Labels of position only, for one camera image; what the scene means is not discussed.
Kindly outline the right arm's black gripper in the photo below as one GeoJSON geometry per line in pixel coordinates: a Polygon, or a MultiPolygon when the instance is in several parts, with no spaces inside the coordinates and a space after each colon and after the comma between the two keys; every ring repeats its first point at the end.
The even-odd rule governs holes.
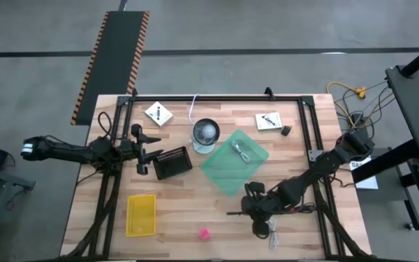
{"type": "Polygon", "coordinates": [[[227,212],[226,215],[249,215],[253,221],[266,222],[272,215],[281,213],[278,185],[265,192],[265,185],[259,182],[244,184],[246,196],[242,197],[242,211],[227,212]]]}

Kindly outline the left arm's black gripper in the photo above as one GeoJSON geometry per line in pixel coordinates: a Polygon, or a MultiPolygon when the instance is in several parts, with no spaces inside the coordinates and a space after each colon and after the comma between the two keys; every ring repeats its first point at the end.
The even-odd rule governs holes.
{"type": "Polygon", "coordinates": [[[139,124],[131,126],[131,134],[136,138],[136,141],[130,139],[123,139],[119,144],[120,161],[137,160],[137,173],[140,175],[147,175],[148,168],[146,163],[152,162],[158,157],[163,150],[152,151],[146,153],[143,149],[143,143],[159,142],[161,138],[152,138],[143,134],[142,127],[139,124]]]}

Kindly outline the white printed card box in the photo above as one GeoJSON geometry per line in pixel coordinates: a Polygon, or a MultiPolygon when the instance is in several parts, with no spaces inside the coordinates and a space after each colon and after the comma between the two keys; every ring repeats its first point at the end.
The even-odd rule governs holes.
{"type": "Polygon", "coordinates": [[[271,112],[255,115],[258,130],[275,130],[283,127],[279,112],[271,112]]]}
{"type": "Polygon", "coordinates": [[[163,127],[172,117],[172,113],[160,102],[155,102],[145,110],[145,114],[159,127],[163,127]]]}

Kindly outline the translucent teal plastic bin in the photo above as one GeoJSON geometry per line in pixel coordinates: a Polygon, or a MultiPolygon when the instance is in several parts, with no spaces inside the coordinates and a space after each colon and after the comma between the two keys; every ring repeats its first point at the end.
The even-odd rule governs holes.
{"type": "Polygon", "coordinates": [[[269,153],[261,145],[236,130],[201,169],[227,197],[233,197],[268,158],[269,153]]]}

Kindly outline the black mesh plastic basket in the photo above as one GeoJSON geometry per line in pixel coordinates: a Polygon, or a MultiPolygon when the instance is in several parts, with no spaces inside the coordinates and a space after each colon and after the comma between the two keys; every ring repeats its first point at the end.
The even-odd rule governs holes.
{"type": "Polygon", "coordinates": [[[153,160],[153,165],[158,180],[171,178],[193,168],[185,146],[161,153],[153,160]]]}

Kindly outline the yellow mesh plastic basket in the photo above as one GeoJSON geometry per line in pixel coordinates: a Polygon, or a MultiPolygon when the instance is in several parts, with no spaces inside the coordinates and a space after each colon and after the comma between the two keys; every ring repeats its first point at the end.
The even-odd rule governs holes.
{"type": "Polygon", "coordinates": [[[146,237],[156,233],[156,195],[129,196],[127,199],[127,237],[146,237]]]}

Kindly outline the black hazard-striped floor mat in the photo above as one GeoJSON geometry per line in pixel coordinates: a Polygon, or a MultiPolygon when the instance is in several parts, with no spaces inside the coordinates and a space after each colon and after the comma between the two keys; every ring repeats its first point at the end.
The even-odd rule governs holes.
{"type": "Polygon", "coordinates": [[[71,117],[72,125],[89,125],[99,95],[135,91],[150,13],[106,12],[71,117]]]}

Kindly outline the white paper sheet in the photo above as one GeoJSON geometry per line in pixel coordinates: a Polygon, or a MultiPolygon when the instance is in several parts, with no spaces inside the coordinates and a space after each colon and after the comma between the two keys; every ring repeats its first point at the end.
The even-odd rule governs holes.
{"type": "MultiPolygon", "coordinates": [[[[370,162],[372,158],[368,156],[367,158],[361,161],[352,161],[349,163],[350,171],[354,171],[358,167],[361,167],[363,164],[370,162]]],[[[355,183],[357,189],[378,189],[378,182],[375,176],[365,179],[361,182],[355,183]]]]}

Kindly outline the black desk support beam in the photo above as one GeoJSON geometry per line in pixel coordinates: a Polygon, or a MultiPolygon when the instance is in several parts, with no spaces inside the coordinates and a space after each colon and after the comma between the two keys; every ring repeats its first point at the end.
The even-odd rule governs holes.
{"type": "Polygon", "coordinates": [[[409,159],[419,157],[419,148],[415,140],[409,140],[400,146],[372,159],[352,170],[354,183],[362,182],[382,171],[395,167],[409,159]]]}

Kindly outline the black aluminium table frame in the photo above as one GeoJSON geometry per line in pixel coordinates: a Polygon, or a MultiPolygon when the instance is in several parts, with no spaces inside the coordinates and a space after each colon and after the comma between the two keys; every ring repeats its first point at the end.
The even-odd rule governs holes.
{"type": "MultiPolygon", "coordinates": [[[[165,95],[160,102],[173,117],[163,126],[154,124],[145,110],[154,102],[141,95],[132,107],[131,121],[140,124],[146,135],[161,138],[147,145],[148,151],[168,151],[187,146],[191,122],[202,118],[215,120],[221,140],[236,130],[244,131],[269,153],[269,158],[252,176],[267,188],[285,178],[303,173],[308,166],[305,142],[314,148],[332,149],[341,134],[330,95],[314,95],[309,108],[305,95],[165,95]],[[282,128],[258,130],[255,115],[279,112],[282,128]]],[[[324,257],[319,217],[316,213],[279,215],[276,230],[279,246],[270,249],[268,241],[252,233],[252,221],[237,212],[244,195],[226,196],[201,169],[206,156],[189,151],[193,168],[166,180],[158,180],[154,170],[147,175],[136,172],[136,164],[125,164],[119,187],[119,200],[111,239],[112,260],[291,260],[324,257]],[[146,237],[127,237],[127,199],[142,194],[156,195],[156,233],[146,237]],[[199,230],[210,231],[208,240],[199,238],[199,230]]]]}

